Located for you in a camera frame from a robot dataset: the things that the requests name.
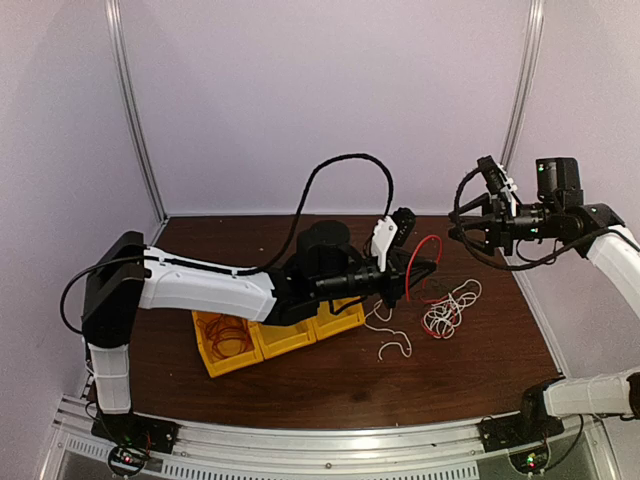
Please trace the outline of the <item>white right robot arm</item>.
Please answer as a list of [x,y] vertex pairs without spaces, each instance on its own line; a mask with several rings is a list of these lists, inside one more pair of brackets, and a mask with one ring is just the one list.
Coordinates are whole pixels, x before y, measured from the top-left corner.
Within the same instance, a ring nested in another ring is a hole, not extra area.
[[[584,200],[579,163],[572,157],[535,162],[537,193],[520,200],[517,185],[492,157],[477,160],[457,185],[449,235],[482,264],[526,272],[574,252],[586,260],[633,313],[639,311],[639,243],[608,205]],[[561,378],[529,388],[512,430],[535,440],[551,419],[573,415],[639,417],[639,369]]]

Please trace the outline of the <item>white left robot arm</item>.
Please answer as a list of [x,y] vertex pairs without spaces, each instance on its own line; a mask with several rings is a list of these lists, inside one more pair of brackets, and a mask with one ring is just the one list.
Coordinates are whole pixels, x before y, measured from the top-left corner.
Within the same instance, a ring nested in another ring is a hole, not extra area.
[[124,233],[102,259],[77,273],[86,281],[81,325],[105,413],[106,429],[123,444],[137,442],[144,424],[132,410],[129,344],[140,309],[226,314],[268,326],[289,327],[318,313],[323,303],[353,306],[377,295],[389,307],[437,263],[404,250],[410,233],[390,217],[377,222],[370,251],[360,253],[339,221],[312,224],[288,243],[287,260],[262,267],[232,267],[176,256],[147,246],[136,231]]

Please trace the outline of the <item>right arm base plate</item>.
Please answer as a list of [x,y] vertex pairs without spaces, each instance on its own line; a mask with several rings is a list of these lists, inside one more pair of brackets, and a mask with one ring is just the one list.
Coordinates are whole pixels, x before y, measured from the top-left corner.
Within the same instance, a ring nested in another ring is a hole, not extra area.
[[503,417],[485,416],[477,428],[486,453],[544,442],[565,430],[559,419],[551,418],[530,425],[521,413]]

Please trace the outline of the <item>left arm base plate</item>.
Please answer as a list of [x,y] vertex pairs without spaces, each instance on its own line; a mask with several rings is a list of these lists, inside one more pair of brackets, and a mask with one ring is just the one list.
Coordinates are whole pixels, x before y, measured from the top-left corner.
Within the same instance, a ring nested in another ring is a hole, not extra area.
[[143,452],[171,454],[178,430],[178,424],[173,421],[146,417],[133,412],[106,414],[98,410],[91,427],[91,434]]

